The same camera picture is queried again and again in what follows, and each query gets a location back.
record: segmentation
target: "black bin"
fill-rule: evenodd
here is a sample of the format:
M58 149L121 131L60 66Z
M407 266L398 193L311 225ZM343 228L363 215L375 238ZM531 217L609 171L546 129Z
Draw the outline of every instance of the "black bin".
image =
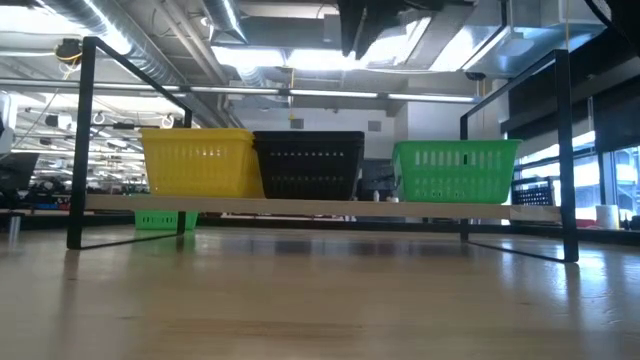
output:
M364 156L362 131L256 131L269 199L351 200Z

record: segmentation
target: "yellow basket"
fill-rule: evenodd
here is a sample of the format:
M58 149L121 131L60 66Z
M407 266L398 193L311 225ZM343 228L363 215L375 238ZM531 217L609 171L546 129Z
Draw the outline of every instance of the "yellow basket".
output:
M244 129L142 129L153 195L262 198L253 134Z

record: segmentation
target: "plastic basket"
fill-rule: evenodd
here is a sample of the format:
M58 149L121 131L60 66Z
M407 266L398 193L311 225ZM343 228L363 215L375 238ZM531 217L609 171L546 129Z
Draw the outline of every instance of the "plastic basket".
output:
M142 129L153 195L261 198L253 135L244 129Z
M267 198L350 200L364 152L361 131L256 131Z
M198 212L187 212L185 228L193 230L198 221ZM176 230L178 212L176 211L136 211L136 229L138 230Z
M401 199L501 204L509 196L520 140L404 141L394 148Z

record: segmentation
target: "green basket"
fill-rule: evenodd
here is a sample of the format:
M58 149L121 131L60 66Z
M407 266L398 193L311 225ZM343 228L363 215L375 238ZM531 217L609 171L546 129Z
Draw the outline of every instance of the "green basket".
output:
M502 204L520 140L403 141L393 150L405 201Z
M186 230L193 230L198 221L198 212L187 212ZM136 229L138 230L177 230L177 211L136 211Z

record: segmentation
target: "shelf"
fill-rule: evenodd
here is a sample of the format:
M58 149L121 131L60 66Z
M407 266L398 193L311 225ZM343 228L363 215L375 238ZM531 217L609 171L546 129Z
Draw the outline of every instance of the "shelf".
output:
M560 208L489 204L389 203L180 196L87 195L87 209L173 210L287 215L349 215L505 219L560 222Z

